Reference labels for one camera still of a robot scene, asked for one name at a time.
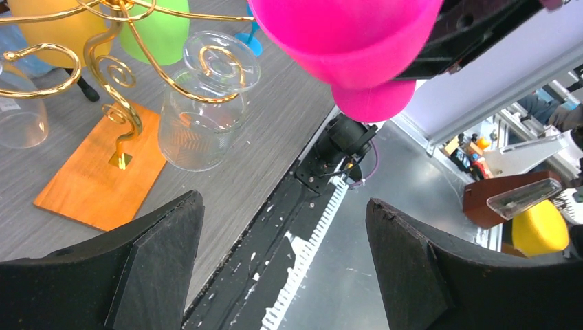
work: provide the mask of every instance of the pink cup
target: pink cup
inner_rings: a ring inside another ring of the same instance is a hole
[[[443,0],[249,0],[263,31],[316,78],[344,89],[389,81],[427,41]]]
[[[338,108],[357,122],[373,123],[395,117],[411,101],[416,80],[390,80],[366,89],[343,89],[332,86]]]

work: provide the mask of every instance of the gray wood-grain table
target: gray wood-grain table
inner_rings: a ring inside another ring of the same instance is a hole
[[[242,0],[196,0],[190,2],[190,11],[245,15],[245,5]],[[191,21],[190,25],[191,32],[216,30],[231,35],[249,29],[249,23]],[[202,173],[167,164],[138,213],[144,215],[190,189],[203,195],[206,213],[188,302],[334,106],[328,86],[310,77],[262,32],[257,36],[264,48],[259,58],[261,81],[249,93],[246,129],[225,161]],[[157,74],[148,65],[130,59],[117,44],[112,54],[126,61],[137,76],[137,87],[120,91],[159,112],[166,86]],[[173,73],[181,66],[178,63],[166,70]],[[56,70],[35,81],[44,88],[65,75],[63,70]],[[86,71],[84,77],[97,87]],[[102,117],[101,105],[111,102],[103,90],[99,92],[102,99],[96,104],[86,100],[77,87],[46,99],[50,127],[46,141],[25,150],[0,146],[0,261],[38,258],[100,234],[32,205]]]

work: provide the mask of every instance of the white panel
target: white panel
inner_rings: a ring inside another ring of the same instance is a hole
[[[582,17],[583,1],[539,12],[460,72],[427,81],[403,114],[428,140],[463,131],[583,62]]]

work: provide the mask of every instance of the orange wooden board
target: orange wooden board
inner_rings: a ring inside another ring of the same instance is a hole
[[[160,116],[133,106],[144,130],[137,139],[124,143],[124,152],[133,157],[127,168],[120,170],[108,161],[116,151],[116,138],[127,133],[129,124],[104,117],[34,205],[106,231],[130,222],[166,163],[157,144]]]

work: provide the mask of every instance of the purple cable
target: purple cable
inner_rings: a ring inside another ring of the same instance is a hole
[[[362,185],[366,180],[370,179],[377,172],[377,170],[379,169],[379,166],[381,164],[381,159],[379,157],[379,151],[377,150],[377,145],[376,145],[376,143],[375,143],[374,140],[371,140],[371,145],[373,146],[373,150],[375,151],[375,158],[376,158],[376,160],[375,160],[375,167],[373,168],[373,170],[365,178],[363,178],[362,180],[357,181],[357,182],[351,184],[350,186],[348,186],[349,189],[353,189],[355,187],[358,187],[358,186]]]

